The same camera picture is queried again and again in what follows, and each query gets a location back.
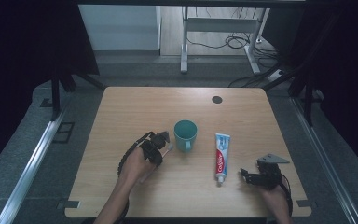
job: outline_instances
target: robotic glove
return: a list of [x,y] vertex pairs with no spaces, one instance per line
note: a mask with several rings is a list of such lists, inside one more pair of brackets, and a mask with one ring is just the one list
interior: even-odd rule
[[138,139],[124,154],[118,165],[117,174],[120,175],[124,162],[138,145],[144,152],[145,160],[150,160],[150,162],[156,164],[156,166],[159,167],[162,164],[162,156],[159,150],[165,147],[166,142],[170,143],[170,136],[168,132],[146,133],[144,136],[142,136],[142,138]]
[[[268,190],[280,186],[285,193],[287,205],[289,206],[289,216],[291,216],[293,213],[293,200],[290,184],[286,176],[281,174],[278,164],[257,160],[257,166],[260,174],[249,174],[246,170],[241,168],[241,175],[245,178],[246,183],[262,186]],[[286,179],[289,188],[282,183],[282,176]]]

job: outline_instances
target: hand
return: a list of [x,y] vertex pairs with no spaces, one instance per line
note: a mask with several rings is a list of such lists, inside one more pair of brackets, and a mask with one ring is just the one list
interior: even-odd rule
[[[288,187],[284,179],[282,182],[286,187]],[[286,201],[286,195],[281,186],[277,186],[275,189],[271,190],[257,186],[257,190],[260,192],[261,197],[266,203],[269,211],[276,218],[277,223],[293,223],[293,220],[289,216],[289,205]]]
[[150,173],[156,168],[156,164],[145,160],[144,152],[141,148],[137,147],[129,155],[121,170],[120,178],[123,177],[129,181],[136,181],[143,177],[145,174]]

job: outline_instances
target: toothpaste tube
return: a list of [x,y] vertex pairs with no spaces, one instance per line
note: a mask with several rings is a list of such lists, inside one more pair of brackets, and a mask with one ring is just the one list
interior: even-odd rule
[[216,134],[216,178],[220,185],[227,175],[228,146],[230,136],[223,133]]

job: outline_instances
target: green cup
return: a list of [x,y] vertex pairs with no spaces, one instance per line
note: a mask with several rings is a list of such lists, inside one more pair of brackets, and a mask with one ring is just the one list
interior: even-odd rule
[[176,147],[184,152],[189,152],[197,137],[197,125],[191,120],[183,119],[175,124],[173,133]]

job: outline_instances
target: tabletop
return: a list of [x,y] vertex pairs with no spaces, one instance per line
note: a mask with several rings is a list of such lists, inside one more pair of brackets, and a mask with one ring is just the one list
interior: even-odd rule
[[[212,98],[222,98],[220,104]],[[180,119],[193,120],[198,135],[191,152],[173,149],[159,168],[131,192],[127,217],[268,217],[256,188],[244,182],[240,168],[258,173],[255,162],[269,153],[292,188],[293,216],[311,213],[298,206],[307,196],[261,89],[110,87],[104,92],[66,208],[68,217],[96,217],[117,181],[120,159],[145,133],[168,131]],[[231,136],[227,178],[217,185],[215,134]]]

